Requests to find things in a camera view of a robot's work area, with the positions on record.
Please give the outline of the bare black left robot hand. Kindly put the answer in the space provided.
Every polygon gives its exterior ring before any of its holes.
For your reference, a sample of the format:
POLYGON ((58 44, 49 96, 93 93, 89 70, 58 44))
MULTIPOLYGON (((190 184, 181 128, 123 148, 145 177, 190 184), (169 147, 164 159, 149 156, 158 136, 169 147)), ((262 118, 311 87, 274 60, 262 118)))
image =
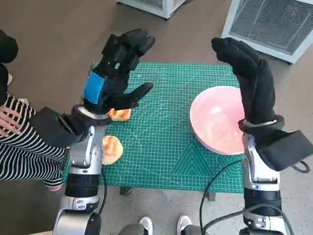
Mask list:
POLYGON ((137 107, 154 85, 146 82, 126 93, 130 72, 136 69, 140 58, 155 41, 154 36, 142 29, 120 36, 110 35, 102 50, 101 61, 89 72, 83 91, 84 107, 94 114, 137 107))

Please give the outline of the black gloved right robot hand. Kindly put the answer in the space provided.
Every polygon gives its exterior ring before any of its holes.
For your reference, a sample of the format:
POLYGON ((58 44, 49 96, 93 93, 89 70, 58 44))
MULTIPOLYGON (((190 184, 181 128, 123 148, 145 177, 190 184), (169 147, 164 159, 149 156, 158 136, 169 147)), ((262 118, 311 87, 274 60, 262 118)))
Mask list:
POLYGON ((267 60, 233 38, 213 38, 211 45, 217 59, 229 64, 239 81, 245 119, 251 124, 276 120, 274 81, 267 60))

